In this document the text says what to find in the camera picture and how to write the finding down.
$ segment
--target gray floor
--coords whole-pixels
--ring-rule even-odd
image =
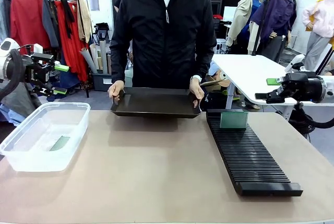
[[[89,98],[86,98],[84,91],[79,91],[74,95],[68,96],[61,101],[64,102],[85,102],[90,104],[92,110],[109,110],[111,107],[111,100],[107,92],[89,92]],[[314,120],[319,122],[329,121],[334,117],[333,107],[305,107],[305,112]],[[265,106],[265,112],[275,112],[271,106]],[[334,165],[334,127],[330,129],[315,129],[310,134],[311,143],[314,145],[333,165]]]

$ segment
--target pink sweatshirt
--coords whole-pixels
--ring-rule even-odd
[[[313,31],[324,38],[334,36],[334,0],[323,0],[303,11],[303,24],[310,23],[309,17],[314,14]]]

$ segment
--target red object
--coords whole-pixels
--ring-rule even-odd
[[[63,4],[60,1],[55,1],[64,58],[66,65],[70,67],[70,71],[76,73],[80,81],[87,81],[87,63],[80,51],[82,48],[87,48],[88,45],[79,39],[77,4],[68,4],[75,19],[74,22],[67,22],[72,31],[70,39],[67,36],[65,28],[65,12]]]
[[[43,27],[43,0],[12,0],[10,5],[10,37],[20,46],[39,44],[50,48]]]
[[[223,19],[223,16],[221,16],[220,14],[214,14],[213,18],[214,19]]]

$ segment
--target person's right hand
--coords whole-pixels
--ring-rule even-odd
[[[313,24],[312,22],[310,22],[310,23],[307,24],[306,27],[307,27],[308,29],[311,29],[311,30],[312,30],[312,29],[313,29],[313,26],[314,26],[314,24]]]
[[[121,80],[116,81],[111,87],[108,89],[109,98],[115,99],[115,102],[120,100],[120,91],[124,89],[124,82]]]
[[[273,38],[276,38],[277,37],[277,33],[275,32],[272,32],[269,36],[269,38],[273,39]]]

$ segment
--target gray garment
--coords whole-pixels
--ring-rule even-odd
[[[0,0],[0,42],[3,42],[4,39],[10,36],[6,23],[7,19],[10,18],[6,18],[4,0]]]
[[[0,89],[4,88],[8,82],[0,84]],[[37,95],[31,93],[32,86],[30,84],[20,83],[17,88],[7,95],[1,103],[23,117],[28,117],[35,109],[37,109],[41,102]]]
[[[43,26],[49,36],[51,47],[58,48],[59,43],[51,20],[51,11],[47,0],[43,0]]]
[[[283,36],[277,36],[276,38],[271,39],[266,48],[261,51],[261,55],[276,63],[279,63],[286,42],[287,38],[283,38]]]
[[[317,35],[315,32],[311,32],[307,44],[307,53],[304,60],[304,66],[306,70],[316,71],[315,68],[318,64],[319,58],[324,49],[328,45],[330,38],[324,38]]]

